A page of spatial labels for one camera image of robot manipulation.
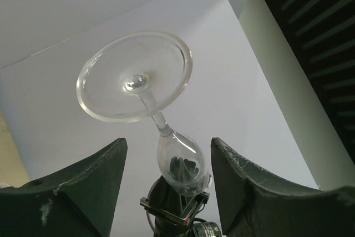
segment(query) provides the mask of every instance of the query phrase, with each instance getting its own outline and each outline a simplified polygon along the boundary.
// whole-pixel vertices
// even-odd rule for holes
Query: clear glass
[[[135,122],[171,104],[192,71],[188,46],[169,33],[145,31],[115,40],[84,65],[77,97],[92,117],[105,122]],[[134,87],[133,78],[144,79]],[[144,105],[137,94],[150,90],[156,102]]]
[[[113,41],[86,62],[77,97],[92,117],[135,122],[152,117],[160,134],[158,166],[180,194],[194,196],[208,186],[203,153],[191,138],[172,130],[161,110],[186,87],[192,71],[188,46],[164,32],[133,33]]]

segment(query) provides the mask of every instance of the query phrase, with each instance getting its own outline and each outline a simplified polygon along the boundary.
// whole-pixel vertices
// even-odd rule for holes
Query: wine glass
[[[171,129],[161,111],[184,90],[191,71],[184,41],[144,31],[107,44],[86,62],[77,80],[79,104],[96,119],[129,123],[152,117],[160,134],[161,174],[184,196],[202,193],[211,176],[199,145]]]

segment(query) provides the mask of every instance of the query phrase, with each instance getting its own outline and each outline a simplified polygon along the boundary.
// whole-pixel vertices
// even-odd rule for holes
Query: wire
[[[202,207],[202,209],[200,209],[200,210],[197,212],[197,214],[200,213],[200,212],[202,212],[202,211],[205,209],[205,206],[206,206],[206,204],[204,204],[204,206]]]
[[[207,222],[206,220],[204,220],[204,219],[200,219],[200,218],[194,218],[194,222],[201,222],[201,223],[203,223],[203,222]]]
[[[149,196],[150,196],[151,192],[153,191],[154,187],[155,187],[156,184],[158,183],[158,180],[156,180],[156,182],[155,182],[155,183],[153,184],[153,186],[150,188],[150,190],[149,190],[149,192],[148,192],[148,199],[149,199]],[[151,216],[150,216],[148,210],[147,210],[145,213],[146,213],[146,218],[148,219],[149,226],[150,226],[151,230],[154,231],[155,226],[154,226],[154,223],[153,223],[153,221],[152,221],[152,219],[151,219]]]

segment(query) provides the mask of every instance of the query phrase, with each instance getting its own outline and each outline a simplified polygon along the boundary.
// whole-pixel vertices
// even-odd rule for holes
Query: scuff mark
[[[59,187],[53,190],[53,194],[54,194],[55,196],[58,195],[58,190],[59,190]]]
[[[48,203],[42,205],[40,208],[40,211],[42,212],[42,216],[40,219],[42,221],[43,227],[47,224],[47,218],[48,218],[50,210],[52,209],[52,205],[53,205],[53,200],[48,199]]]
[[[258,183],[258,185],[262,185],[265,182],[267,182],[267,179],[262,180],[261,182]]]
[[[255,188],[255,190],[261,195],[266,198],[278,198],[277,194],[271,193],[269,191],[261,190],[258,187]]]
[[[345,206],[355,205],[355,198],[346,191],[340,191],[337,200],[342,202]]]
[[[241,169],[243,169],[243,168],[245,167],[245,165],[244,165],[244,166],[241,166],[241,165],[239,164],[239,158],[237,158],[237,165],[238,165],[239,168],[241,168]]]

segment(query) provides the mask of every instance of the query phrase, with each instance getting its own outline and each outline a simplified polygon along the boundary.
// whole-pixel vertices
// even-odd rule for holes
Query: glass stem
[[[144,90],[143,92],[139,93],[138,97],[143,102],[143,104],[145,105],[146,108],[152,107],[156,104],[156,100],[149,89]],[[153,116],[151,116],[151,118],[153,119],[156,127],[158,128],[160,136],[167,137],[173,133],[173,130],[170,128],[170,126],[166,122],[161,111],[159,111],[156,114],[154,114]]]

